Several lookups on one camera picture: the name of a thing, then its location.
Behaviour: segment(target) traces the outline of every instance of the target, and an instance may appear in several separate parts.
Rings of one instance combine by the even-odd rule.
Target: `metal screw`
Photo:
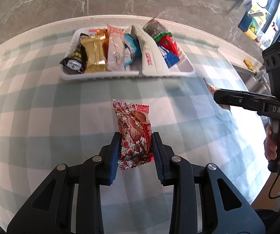
[[[62,164],[59,164],[59,165],[57,166],[57,170],[58,170],[58,171],[63,171],[63,170],[65,170],[65,168],[66,168],[66,165],[64,165],[63,163],[62,163]]]
[[[217,166],[213,163],[210,163],[208,166],[207,166],[210,170],[214,171],[217,169]]]
[[[174,162],[180,162],[180,161],[181,161],[181,157],[180,157],[180,156],[173,156],[173,157],[172,157],[172,161],[174,161]]]
[[[94,162],[100,162],[101,160],[102,160],[102,157],[100,157],[100,156],[94,156],[92,158],[92,161],[94,161]]]

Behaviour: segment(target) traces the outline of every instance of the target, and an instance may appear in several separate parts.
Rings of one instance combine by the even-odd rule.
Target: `blue snack package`
[[[141,49],[139,41],[131,37],[129,34],[125,34],[125,64],[130,65],[133,60],[141,57]]]
[[[168,68],[171,68],[173,65],[175,65],[177,62],[179,62],[179,57],[173,54],[172,52],[169,52],[166,48],[162,47],[160,44],[157,44],[159,50],[161,51],[161,54],[167,64]]]

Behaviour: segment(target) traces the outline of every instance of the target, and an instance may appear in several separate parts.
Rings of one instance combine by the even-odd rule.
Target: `blue container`
[[[253,18],[251,15],[245,13],[243,18],[241,19],[238,27],[242,32],[247,32],[247,30],[250,28],[251,23],[253,22]]]

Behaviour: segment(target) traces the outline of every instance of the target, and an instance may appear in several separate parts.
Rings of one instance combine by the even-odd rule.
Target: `yellow sponge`
[[[245,63],[245,65],[249,68],[249,69],[251,69],[251,70],[254,70],[255,69],[255,67],[253,66],[253,64],[249,61],[249,60],[244,60],[244,63]]]

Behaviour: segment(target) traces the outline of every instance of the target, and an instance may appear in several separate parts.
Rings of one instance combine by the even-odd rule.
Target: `sink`
[[[257,74],[254,74],[253,71],[248,71],[236,65],[233,65],[233,67],[239,74],[248,91],[271,95],[269,77],[264,68]]]

